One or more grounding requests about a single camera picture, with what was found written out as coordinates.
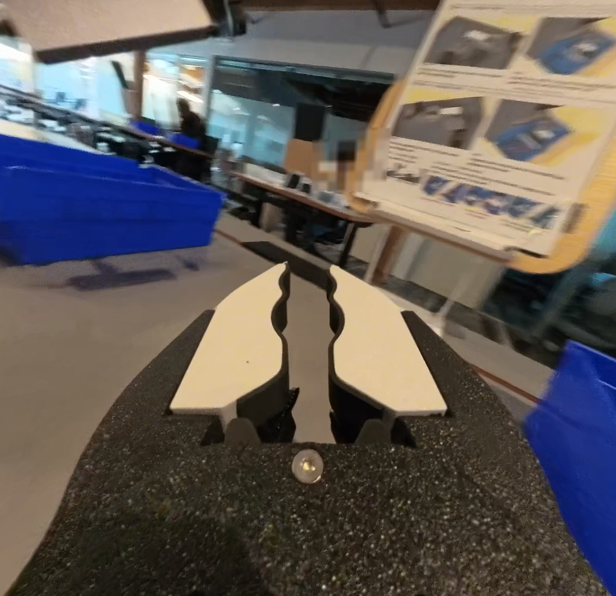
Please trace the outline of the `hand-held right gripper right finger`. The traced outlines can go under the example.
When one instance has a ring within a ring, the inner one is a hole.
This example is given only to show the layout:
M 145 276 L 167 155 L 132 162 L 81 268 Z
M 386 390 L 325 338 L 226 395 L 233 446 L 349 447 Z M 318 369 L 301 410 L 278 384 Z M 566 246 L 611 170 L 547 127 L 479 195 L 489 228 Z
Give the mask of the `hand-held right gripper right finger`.
M 442 416 L 447 404 L 399 305 L 342 268 L 328 269 L 333 388 L 393 417 Z

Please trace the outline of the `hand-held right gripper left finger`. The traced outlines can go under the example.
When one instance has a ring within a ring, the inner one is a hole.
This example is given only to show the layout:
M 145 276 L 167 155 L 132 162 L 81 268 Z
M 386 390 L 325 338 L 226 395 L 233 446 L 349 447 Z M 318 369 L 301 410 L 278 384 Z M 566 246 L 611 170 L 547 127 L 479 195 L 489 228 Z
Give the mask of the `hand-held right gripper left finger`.
M 171 400 L 174 415 L 269 421 L 289 392 L 288 264 L 239 286 L 215 308 Z

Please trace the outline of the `blue plastic bin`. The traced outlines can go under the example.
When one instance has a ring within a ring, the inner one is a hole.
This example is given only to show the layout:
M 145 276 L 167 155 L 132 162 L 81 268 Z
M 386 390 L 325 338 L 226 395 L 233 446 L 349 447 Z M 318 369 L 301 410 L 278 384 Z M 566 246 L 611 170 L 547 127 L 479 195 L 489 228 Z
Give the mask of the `blue plastic bin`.
M 147 167 L 134 160 L 98 154 L 36 140 L 1 135 L 1 167 L 77 170 L 92 173 L 138 174 Z
M 569 532 L 615 595 L 615 359 L 568 341 L 523 429 Z
M 207 246 L 224 200 L 198 184 L 12 166 L 1 173 L 1 255 L 45 265 Z

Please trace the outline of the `wooden office table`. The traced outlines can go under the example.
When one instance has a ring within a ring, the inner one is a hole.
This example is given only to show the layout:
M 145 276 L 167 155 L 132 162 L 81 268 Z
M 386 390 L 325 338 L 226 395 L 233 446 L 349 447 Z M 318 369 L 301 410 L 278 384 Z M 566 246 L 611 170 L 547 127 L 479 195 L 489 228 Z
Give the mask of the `wooden office table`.
M 272 184 L 242 172 L 228 171 L 227 176 L 238 179 L 244 184 L 250 184 L 268 193 L 269 198 L 277 197 L 285 201 L 291 201 L 295 207 L 310 209 L 310 214 L 315 217 L 317 215 L 327 215 L 335 217 L 337 220 L 347 222 L 347 230 L 343 239 L 343 249 L 338 259 L 338 265 L 343 269 L 345 269 L 348 264 L 350 252 L 354 246 L 358 230 L 370 227 L 374 223 L 367 215 L 354 211 L 351 207 L 345 205 L 345 201 L 343 201 L 342 205 L 323 202 L 318 200 L 315 196 L 299 192 L 297 189 Z

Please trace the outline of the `long office table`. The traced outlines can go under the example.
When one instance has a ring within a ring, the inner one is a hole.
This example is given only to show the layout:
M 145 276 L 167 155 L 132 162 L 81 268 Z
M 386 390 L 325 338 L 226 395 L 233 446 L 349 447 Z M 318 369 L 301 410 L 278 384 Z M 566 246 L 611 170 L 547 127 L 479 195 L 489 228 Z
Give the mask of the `long office table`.
M 172 169 L 179 152 L 206 158 L 206 168 L 214 155 L 176 146 L 169 134 L 148 136 L 128 123 L 105 121 L 64 106 L 49 104 L 37 95 L 1 86 L 1 134 L 37 140 L 83 151 L 115 155 L 140 163 L 155 163 Z

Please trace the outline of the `wooden display stand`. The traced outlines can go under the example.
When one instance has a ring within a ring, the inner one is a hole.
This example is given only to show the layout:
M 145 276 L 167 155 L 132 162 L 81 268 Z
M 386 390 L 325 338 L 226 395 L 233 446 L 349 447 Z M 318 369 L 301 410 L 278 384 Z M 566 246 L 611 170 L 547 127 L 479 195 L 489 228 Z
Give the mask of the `wooden display stand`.
M 318 173 L 321 159 L 321 141 L 289 139 L 282 166 L 286 172 L 302 174 L 312 179 Z

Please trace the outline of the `black display board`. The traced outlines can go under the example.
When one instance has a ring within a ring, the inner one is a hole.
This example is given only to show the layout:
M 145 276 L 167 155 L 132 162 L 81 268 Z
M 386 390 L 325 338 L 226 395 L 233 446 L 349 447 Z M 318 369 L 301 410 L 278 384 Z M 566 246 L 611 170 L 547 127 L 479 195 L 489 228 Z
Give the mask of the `black display board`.
M 327 107 L 324 105 L 298 103 L 293 138 L 307 142 L 321 140 L 326 116 Z

